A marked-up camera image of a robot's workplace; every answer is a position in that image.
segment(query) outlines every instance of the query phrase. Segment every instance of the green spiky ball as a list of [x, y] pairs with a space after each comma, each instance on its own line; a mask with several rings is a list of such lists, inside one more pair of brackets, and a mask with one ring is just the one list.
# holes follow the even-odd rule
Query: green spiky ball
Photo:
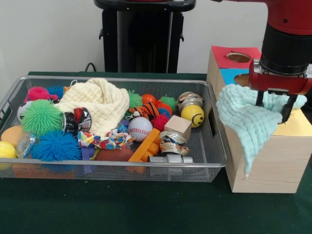
[[167, 97], [167, 95], [165, 97], [162, 97], [161, 102], [168, 104], [172, 111], [176, 111], [176, 100], [173, 97]]
[[62, 112], [51, 101], [33, 101], [25, 112], [21, 124], [25, 132], [41, 136], [49, 131], [62, 129]]
[[143, 105], [142, 97], [139, 94], [136, 94], [134, 90], [128, 90], [130, 105], [129, 108], [135, 108], [136, 106]]

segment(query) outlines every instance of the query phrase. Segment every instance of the cloth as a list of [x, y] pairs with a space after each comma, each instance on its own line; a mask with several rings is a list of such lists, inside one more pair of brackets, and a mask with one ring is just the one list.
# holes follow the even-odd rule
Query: cloth
[[[287, 96], [264, 93], [264, 107], [255, 106], [257, 91], [230, 84], [225, 86], [216, 103], [219, 117], [225, 126], [238, 135], [244, 150], [245, 175], [248, 176], [254, 158], [282, 121], [281, 111]], [[307, 98], [299, 95], [293, 108], [301, 108]]]
[[119, 89], [103, 78], [93, 78], [86, 83], [74, 84], [55, 106], [63, 112], [74, 112], [85, 107], [92, 119], [89, 132], [105, 137], [116, 128], [129, 109], [126, 89]]
[[83, 131], [78, 132], [78, 143], [80, 147], [95, 145], [106, 150], [123, 149], [132, 145], [135, 139], [134, 136], [127, 133], [118, 133], [117, 129], [113, 129], [104, 137]]

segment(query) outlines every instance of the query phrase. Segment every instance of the black cable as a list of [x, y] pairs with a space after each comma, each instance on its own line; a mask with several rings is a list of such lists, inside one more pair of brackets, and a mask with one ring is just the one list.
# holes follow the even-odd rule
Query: black cable
[[91, 63], [91, 62], [90, 62], [90, 63], [88, 63], [88, 65], [86, 66], [86, 69], [84, 69], [84, 71], [85, 71], [85, 72], [87, 72], [90, 66], [92, 66], [92, 67], [93, 67], [93, 71], [94, 71], [94, 72], [96, 72], [96, 71], [97, 71], [97, 70], [96, 70], [96, 67], [95, 67], [95, 66], [94, 66], [94, 64], [93, 64], [93, 63]]

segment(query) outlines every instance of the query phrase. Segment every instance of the metal basket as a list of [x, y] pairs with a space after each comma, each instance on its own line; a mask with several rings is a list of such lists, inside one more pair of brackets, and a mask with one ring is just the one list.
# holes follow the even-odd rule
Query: metal basket
[[[23, 103], [28, 89], [34, 86], [70, 86], [72, 80], [85, 82], [80, 77], [37, 77], [18, 79], [0, 104], [0, 133], [14, 125], [18, 107]], [[37, 159], [0, 158], [0, 177], [10, 178], [63, 178], [84, 180], [140, 180], [140, 181], [189, 181], [211, 182], [219, 170], [226, 166], [230, 151], [220, 122], [215, 97], [209, 84], [203, 81], [155, 80], [107, 78], [118, 88], [135, 90], [136, 93], [164, 95], [178, 98], [180, 94], [193, 91], [204, 98], [205, 120], [192, 129], [187, 143], [194, 163], [150, 163], [67, 160], [43, 162]]]

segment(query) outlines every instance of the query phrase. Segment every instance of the light blue cloth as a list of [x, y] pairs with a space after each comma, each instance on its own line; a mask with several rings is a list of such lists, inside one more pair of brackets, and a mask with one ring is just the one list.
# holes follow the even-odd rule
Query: light blue cloth
[[[238, 135], [245, 156], [245, 175], [251, 171], [254, 158], [282, 121], [281, 111], [288, 97], [264, 93], [264, 107], [255, 106], [257, 91], [240, 85], [226, 85], [216, 103], [219, 117], [225, 126]], [[301, 108], [307, 98], [299, 95], [294, 109]]]

